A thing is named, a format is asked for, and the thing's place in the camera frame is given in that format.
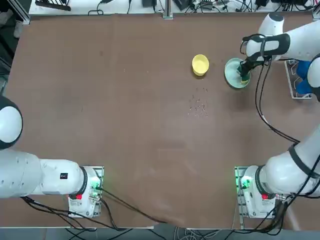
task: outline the white shelf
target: white shelf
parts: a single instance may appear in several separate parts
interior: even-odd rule
[[[163,8],[165,8],[166,0],[157,0],[157,5],[155,7],[155,10],[157,13],[162,13],[162,7],[160,4],[160,1],[162,3]],[[200,0],[196,0],[194,2],[195,5],[198,4]],[[242,3],[242,0],[239,0],[240,2],[236,0],[230,0],[226,5],[228,6],[229,12],[235,12],[236,9],[240,8]],[[246,4],[249,5],[250,0],[245,0]],[[58,10],[48,7],[42,7],[37,6],[35,4],[35,0],[32,0],[29,14],[31,16],[34,15],[88,15],[88,12],[90,10],[96,10],[97,5],[100,2],[100,0],[69,0],[69,6],[71,7],[71,11],[64,11],[64,10]],[[252,11],[256,9],[256,0],[252,0]],[[312,0],[308,0],[306,3],[306,6],[310,6],[312,4]],[[222,5],[214,5],[217,7],[222,13],[226,12],[223,10],[223,4]],[[272,3],[271,0],[268,2],[268,4],[265,7],[260,7],[257,12],[274,12],[278,7],[280,6],[279,3]],[[112,0],[109,3],[104,3],[99,5],[99,9],[104,12],[105,15],[109,14],[126,14],[129,7],[129,0]],[[177,7],[177,5],[171,0],[171,13],[184,13],[187,9],[184,9],[183,11],[180,11],[180,9]],[[293,6],[293,11],[298,11],[295,6]],[[218,11],[216,9],[213,10],[206,10],[203,9],[204,13],[217,13]],[[153,14],[155,13],[152,7],[143,7],[142,6],[142,0],[132,0],[131,7],[130,7],[130,14]]]
[[[252,11],[254,12],[255,11],[255,9],[256,9],[256,4],[255,4],[255,2],[256,2],[256,0],[252,0]],[[199,3],[199,0],[196,0],[195,2],[194,2],[194,4],[197,6],[197,4]],[[251,7],[251,5],[249,5],[249,3],[250,3],[250,0],[245,0],[245,4],[247,4],[248,5],[248,7]],[[313,1],[312,0],[308,0],[307,2],[306,2],[306,6],[310,6],[311,4],[313,3]],[[236,1],[236,0],[230,0],[229,2],[227,2],[226,3],[226,5],[227,5],[227,9],[228,9],[228,11],[229,12],[235,12],[236,11],[236,9],[240,9],[241,8],[241,6],[242,6],[242,0],[240,0],[240,2],[238,2],[238,1]],[[223,4],[220,4],[220,5],[216,5],[216,4],[214,4],[214,6],[216,7],[216,8],[218,8],[222,13],[226,13],[227,11],[225,11],[225,10],[223,10],[222,8],[224,7],[224,5]],[[263,12],[263,13],[268,13],[268,12],[274,12],[275,10],[277,10],[277,8],[280,6],[280,3],[273,3],[273,2],[271,2],[271,0],[269,0],[269,2],[267,3],[267,5],[266,6],[261,6],[258,10],[257,10],[257,12]],[[281,11],[282,11],[282,9],[283,9],[283,7],[280,7],[279,8],[279,13],[281,13]],[[174,13],[174,14],[177,14],[177,13],[184,13],[185,11],[187,10],[187,8],[186,9],[184,9],[183,11],[180,11],[180,9],[177,7],[177,5],[175,4],[175,2],[173,1],[173,0],[171,0],[171,12],[172,13]],[[203,10],[203,12],[204,13],[218,13],[218,11],[216,10],[216,9],[213,9],[213,10],[206,10],[206,9],[202,9]],[[293,9],[292,9],[292,11],[293,12],[297,12],[298,11],[298,9],[295,7],[295,6],[293,6]]]
[[[49,7],[37,6],[35,0],[32,0],[29,15],[88,15],[90,10],[96,10],[97,5],[101,0],[70,0],[69,6],[71,11],[64,11],[53,9]],[[163,8],[165,8],[165,0],[161,0]],[[129,7],[129,0],[112,0],[109,3],[103,3],[99,5],[105,15],[108,14],[126,14]],[[157,0],[155,6],[157,13],[162,13],[163,10],[160,5],[160,0]],[[154,14],[152,7],[143,7],[142,0],[132,0],[130,7],[130,14]],[[90,15],[97,15],[95,12],[91,12]]]

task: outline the equipment on shelf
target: equipment on shelf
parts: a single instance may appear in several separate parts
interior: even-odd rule
[[[265,6],[267,6],[268,2],[269,2],[269,0],[255,0],[255,5],[257,5],[259,7],[261,7],[261,6],[265,7]]]
[[[195,0],[173,0],[176,6],[182,11],[190,6]]]
[[[277,4],[295,4],[304,6],[308,0],[271,0],[273,3]]]
[[[69,6],[69,1],[67,0],[58,0],[55,2],[53,2],[53,0],[35,0],[35,5],[40,7],[51,8],[51,9],[71,11],[71,7]]]
[[[157,6],[157,0],[142,0],[142,6],[144,8]]]

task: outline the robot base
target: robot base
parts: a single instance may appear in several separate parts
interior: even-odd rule
[[[258,166],[249,166],[240,181],[240,189],[243,192],[249,218],[264,219],[275,207],[276,198],[264,199],[256,185],[256,171]]]
[[[82,195],[68,197],[69,211],[84,215],[88,218],[97,217],[101,213],[100,197],[101,190],[95,187],[101,187],[104,179],[103,166],[83,166],[87,173],[87,184]],[[81,218],[78,215],[69,214],[72,218]]]

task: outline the blue object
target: blue object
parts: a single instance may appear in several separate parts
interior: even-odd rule
[[[296,92],[298,94],[310,94],[311,93],[311,87],[307,81],[307,79],[304,79],[302,82],[296,86]]]
[[[306,79],[307,78],[307,73],[308,73],[308,69],[310,66],[310,61],[299,61],[298,62],[298,67],[296,69],[296,74],[302,78],[302,79]]]

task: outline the metal frame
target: metal frame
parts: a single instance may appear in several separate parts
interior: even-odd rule
[[[14,11],[22,18],[23,24],[28,25],[30,23],[30,16],[27,11],[22,7],[18,0],[7,0]]]
[[[171,12],[171,0],[165,0],[163,18],[164,19],[174,19],[174,15]]]

